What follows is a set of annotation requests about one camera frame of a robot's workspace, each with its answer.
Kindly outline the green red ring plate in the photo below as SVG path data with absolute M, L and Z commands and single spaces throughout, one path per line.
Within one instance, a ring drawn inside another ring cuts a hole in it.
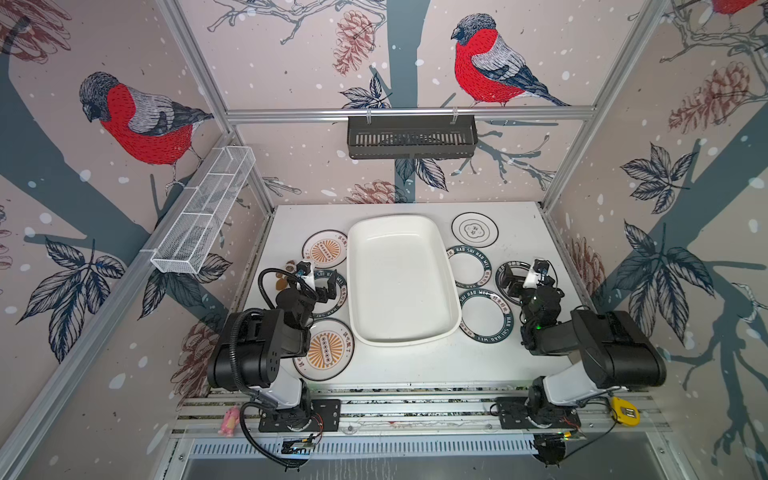
M 514 305 L 521 306 L 523 283 L 532 263 L 523 261 L 507 261 L 495 273 L 495 285 L 500 294 Z M 558 275 L 551 264 L 549 276 L 555 279 L 554 287 L 558 286 Z

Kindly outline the green rim plate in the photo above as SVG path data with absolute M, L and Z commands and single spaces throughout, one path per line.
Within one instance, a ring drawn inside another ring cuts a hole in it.
M 316 290 L 326 294 L 326 300 L 315 305 L 312 317 L 322 319 L 333 316 L 347 300 L 346 279 L 336 270 L 320 269 L 314 271 L 314 282 Z
M 456 245 L 448 248 L 446 254 L 457 288 L 480 288 L 490 281 L 492 266 L 480 250 L 467 245 Z
M 472 289 L 461 293 L 459 300 L 462 307 L 460 329 L 470 339 L 497 344 L 511 335 L 513 312 L 500 295 L 487 289 Z

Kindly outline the white plate thin line flower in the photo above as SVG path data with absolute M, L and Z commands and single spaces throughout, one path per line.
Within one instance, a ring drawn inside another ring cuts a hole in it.
M 464 212 L 451 222 L 453 236 L 462 244 L 487 248 L 499 238 L 499 228 L 489 216 L 479 212 Z

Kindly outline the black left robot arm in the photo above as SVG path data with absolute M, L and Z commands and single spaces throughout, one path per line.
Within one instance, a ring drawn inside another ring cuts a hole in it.
M 240 392 L 262 414 L 262 431 L 301 431 L 316 426 L 306 382 L 281 371 L 281 361 L 307 355 L 315 305 L 337 298 L 338 273 L 313 287 L 288 271 L 267 268 L 256 279 L 266 308 L 250 308 L 227 318 L 207 364 L 213 388 Z

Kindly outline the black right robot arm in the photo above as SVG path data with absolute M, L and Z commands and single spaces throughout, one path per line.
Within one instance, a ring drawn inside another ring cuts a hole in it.
M 561 322 L 563 297 L 560 289 L 547 284 L 525 288 L 520 297 L 522 346 L 531 355 L 579 353 L 570 367 L 533 381 L 526 408 L 534 424 L 548 427 L 571 409 L 613 390 L 665 383 L 664 360 L 628 312 L 597 314 L 576 308 Z

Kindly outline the white plastic bin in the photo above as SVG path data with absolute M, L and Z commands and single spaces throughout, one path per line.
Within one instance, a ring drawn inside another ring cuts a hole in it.
M 354 224 L 348 234 L 349 320 L 356 339 L 405 347 L 458 330 L 461 306 L 437 224 L 390 215 Z

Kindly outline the brown cookies pile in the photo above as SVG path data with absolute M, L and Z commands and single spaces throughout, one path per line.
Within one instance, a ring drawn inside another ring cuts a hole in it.
M 283 267 L 283 270 L 294 274 L 296 272 L 297 262 L 295 260 L 289 260 Z M 276 273 L 276 290 L 278 292 L 285 290 L 289 287 L 289 279 L 283 273 Z

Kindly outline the orange sunburst plate upper left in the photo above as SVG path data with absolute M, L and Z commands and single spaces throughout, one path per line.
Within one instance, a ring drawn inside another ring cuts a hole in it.
M 347 235 L 326 229 L 311 235 L 302 247 L 302 259 L 311 261 L 318 269 L 332 269 L 347 258 Z

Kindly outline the orange sunburst plate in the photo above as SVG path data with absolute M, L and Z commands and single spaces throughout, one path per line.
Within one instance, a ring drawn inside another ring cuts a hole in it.
M 326 229 L 311 235 L 302 247 L 302 259 L 311 261 L 318 269 L 332 269 L 347 258 L 347 235 Z
M 313 382 L 331 380 L 350 364 L 355 351 L 351 329 L 334 318 L 321 319 L 310 329 L 310 345 L 304 357 L 293 364 L 301 377 Z

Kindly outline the orange sunburst plate lower left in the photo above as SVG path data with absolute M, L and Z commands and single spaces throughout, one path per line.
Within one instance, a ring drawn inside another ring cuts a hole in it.
M 293 364 L 301 377 L 313 382 L 331 380 L 350 364 L 355 351 L 351 329 L 334 318 L 321 319 L 310 329 L 310 345 L 304 357 Z

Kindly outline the pink small object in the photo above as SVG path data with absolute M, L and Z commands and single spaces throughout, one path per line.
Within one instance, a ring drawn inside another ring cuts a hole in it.
M 218 434 L 232 438 L 235 435 L 235 431 L 239 426 L 240 409 L 237 406 L 231 407 L 225 413 Z

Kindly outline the yellow tape measure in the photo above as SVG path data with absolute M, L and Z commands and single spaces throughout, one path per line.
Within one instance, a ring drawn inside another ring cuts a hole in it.
M 640 424 L 640 412 L 631 402 L 619 397 L 612 397 L 610 405 L 617 423 L 626 427 L 636 427 Z

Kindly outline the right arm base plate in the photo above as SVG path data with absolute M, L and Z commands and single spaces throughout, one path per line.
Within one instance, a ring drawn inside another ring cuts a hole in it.
M 503 430 L 555 429 L 579 430 L 581 421 L 575 408 L 544 403 L 534 406 L 527 397 L 499 397 L 489 408 Z

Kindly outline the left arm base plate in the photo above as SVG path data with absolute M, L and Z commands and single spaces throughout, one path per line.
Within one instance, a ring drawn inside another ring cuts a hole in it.
M 341 401 L 311 400 L 282 410 L 261 414 L 260 433 L 320 433 L 336 432 L 341 416 Z

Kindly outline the aluminium rail front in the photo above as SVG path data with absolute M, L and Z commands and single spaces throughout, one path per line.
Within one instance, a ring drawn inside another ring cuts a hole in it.
M 527 392 L 502 387 L 432 390 L 321 390 L 317 399 L 340 401 L 337 429 L 328 435 L 418 435 L 496 433 L 501 430 L 500 398 L 525 401 Z M 204 398 L 182 402 L 169 427 L 173 438 L 216 437 L 224 414 L 246 400 L 215 390 Z

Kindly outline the black wall basket shelf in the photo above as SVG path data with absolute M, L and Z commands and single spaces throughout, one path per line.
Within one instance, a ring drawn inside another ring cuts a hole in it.
M 351 117 L 347 123 L 354 160 L 470 158 L 477 144 L 471 115 Z

